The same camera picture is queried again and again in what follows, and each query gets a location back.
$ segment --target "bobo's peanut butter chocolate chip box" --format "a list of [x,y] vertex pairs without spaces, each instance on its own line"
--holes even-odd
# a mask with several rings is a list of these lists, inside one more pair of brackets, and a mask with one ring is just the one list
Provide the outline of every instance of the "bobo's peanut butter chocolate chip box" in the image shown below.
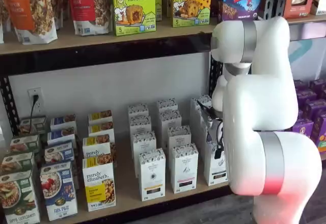
[[114,0],[117,36],[156,30],[155,0]]
[[209,24],[210,0],[172,0],[173,27]]

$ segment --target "floor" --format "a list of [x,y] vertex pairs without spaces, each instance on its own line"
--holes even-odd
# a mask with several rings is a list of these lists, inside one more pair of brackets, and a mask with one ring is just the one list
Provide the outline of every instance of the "floor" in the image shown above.
[[[326,224],[326,170],[310,198],[300,224]],[[252,224],[253,199],[229,195],[129,224]]]

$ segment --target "white robotic arm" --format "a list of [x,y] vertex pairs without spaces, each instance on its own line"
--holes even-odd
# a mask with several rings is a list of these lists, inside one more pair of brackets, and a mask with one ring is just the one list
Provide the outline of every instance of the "white robotic arm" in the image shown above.
[[[298,224],[321,176],[320,155],[308,137],[271,132],[297,119],[288,45],[289,26],[282,17],[225,21],[212,37],[212,55],[225,63],[212,105],[217,111],[223,106],[230,187],[255,196],[259,224]],[[251,58],[252,75],[246,75]]]

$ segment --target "black cable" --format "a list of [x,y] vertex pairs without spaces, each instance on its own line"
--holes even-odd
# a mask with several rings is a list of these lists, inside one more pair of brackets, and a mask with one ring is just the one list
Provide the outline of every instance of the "black cable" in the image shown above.
[[29,134],[31,134],[33,110],[34,110],[34,106],[35,106],[37,100],[39,100],[39,95],[37,95],[37,94],[36,95],[33,95],[33,105],[32,105],[31,116],[30,116],[30,129],[29,129]]

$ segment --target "purely elizabeth granola bag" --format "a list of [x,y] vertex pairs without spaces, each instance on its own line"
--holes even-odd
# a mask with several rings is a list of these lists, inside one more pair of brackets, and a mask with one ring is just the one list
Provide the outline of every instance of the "purely elizabeth granola bag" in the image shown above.
[[18,40],[44,44],[57,39],[51,0],[5,0]]
[[106,34],[112,31],[112,0],[69,0],[75,34]]

